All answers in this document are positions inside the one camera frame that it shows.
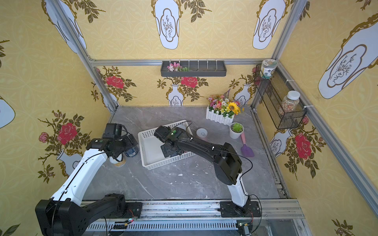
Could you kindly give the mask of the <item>short gold can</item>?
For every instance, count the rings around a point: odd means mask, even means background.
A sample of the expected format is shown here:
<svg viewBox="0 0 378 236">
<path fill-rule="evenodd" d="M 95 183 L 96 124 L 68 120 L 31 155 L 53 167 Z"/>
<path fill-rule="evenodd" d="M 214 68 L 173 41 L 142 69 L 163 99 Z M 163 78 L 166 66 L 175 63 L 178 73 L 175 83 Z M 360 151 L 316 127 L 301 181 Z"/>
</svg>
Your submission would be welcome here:
<svg viewBox="0 0 378 236">
<path fill-rule="evenodd" d="M 122 167 L 126 164 L 126 158 L 122 155 L 119 155 L 117 158 L 110 157 L 109 161 L 111 164 L 113 164 L 116 167 Z"/>
</svg>

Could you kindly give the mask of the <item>dark blue silver-top can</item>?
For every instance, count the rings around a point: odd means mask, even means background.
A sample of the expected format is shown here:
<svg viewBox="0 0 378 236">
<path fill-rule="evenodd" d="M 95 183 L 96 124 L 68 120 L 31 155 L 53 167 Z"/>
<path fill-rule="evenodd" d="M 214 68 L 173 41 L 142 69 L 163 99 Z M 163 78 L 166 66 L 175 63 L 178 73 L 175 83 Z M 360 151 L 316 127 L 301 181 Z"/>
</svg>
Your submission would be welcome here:
<svg viewBox="0 0 378 236">
<path fill-rule="evenodd" d="M 138 154 L 138 152 L 138 143 L 126 142 L 126 150 L 124 151 L 124 154 L 127 157 L 134 157 Z"/>
</svg>

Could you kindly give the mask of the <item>pink dotted white-top can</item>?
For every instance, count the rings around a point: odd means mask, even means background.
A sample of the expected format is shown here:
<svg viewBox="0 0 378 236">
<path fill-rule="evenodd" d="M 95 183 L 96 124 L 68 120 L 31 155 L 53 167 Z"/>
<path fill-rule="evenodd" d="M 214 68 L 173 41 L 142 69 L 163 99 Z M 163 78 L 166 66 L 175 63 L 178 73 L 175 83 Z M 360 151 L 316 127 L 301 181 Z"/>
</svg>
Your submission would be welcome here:
<svg viewBox="0 0 378 236">
<path fill-rule="evenodd" d="M 198 138 L 205 140 L 208 136 L 208 131 L 204 128 L 199 128 L 196 131 L 196 135 L 197 135 Z"/>
</svg>

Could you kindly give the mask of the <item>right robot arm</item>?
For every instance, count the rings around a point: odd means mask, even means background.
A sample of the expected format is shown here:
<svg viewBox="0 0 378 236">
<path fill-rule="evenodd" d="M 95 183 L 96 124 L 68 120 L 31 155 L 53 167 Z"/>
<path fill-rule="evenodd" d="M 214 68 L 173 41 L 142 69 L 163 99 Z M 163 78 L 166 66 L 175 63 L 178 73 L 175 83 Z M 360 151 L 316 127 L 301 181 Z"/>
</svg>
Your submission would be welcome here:
<svg viewBox="0 0 378 236">
<path fill-rule="evenodd" d="M 163 143 L 160 148 L 165 157 L 192 152 L 213 164 L 217 179 L 226 184 L 231 193 L 231 201 L 221 203 L 218 209 L 223 217 L 245 217 L 259 210 L 245 190 L 242 160 L 231 144 L 210 143 L 177 126 L 159 126 L 154 136 Z"/>
</svg>

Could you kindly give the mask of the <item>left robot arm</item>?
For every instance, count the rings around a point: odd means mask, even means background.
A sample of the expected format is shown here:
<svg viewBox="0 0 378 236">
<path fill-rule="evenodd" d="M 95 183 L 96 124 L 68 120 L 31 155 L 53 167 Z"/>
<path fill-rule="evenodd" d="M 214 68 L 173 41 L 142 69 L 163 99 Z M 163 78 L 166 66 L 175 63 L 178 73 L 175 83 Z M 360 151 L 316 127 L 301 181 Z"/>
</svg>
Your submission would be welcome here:
<svg viewBox="0 0 378 236">
<path fill-rule="evenodd" d="M 108 123 L 102 138 L 92 139 L 73 173 L 49 200 L 40 200 L 36 217 L 44 236 L 81 236 L 100 218 L 140 217 L 141 202 L 127 203 L 123 194 L 107 194 L 81 206 L 94 176 L 108 159 L 122 161 L 137 154 L 137 141 L 122 124 Z"/>
</svg>

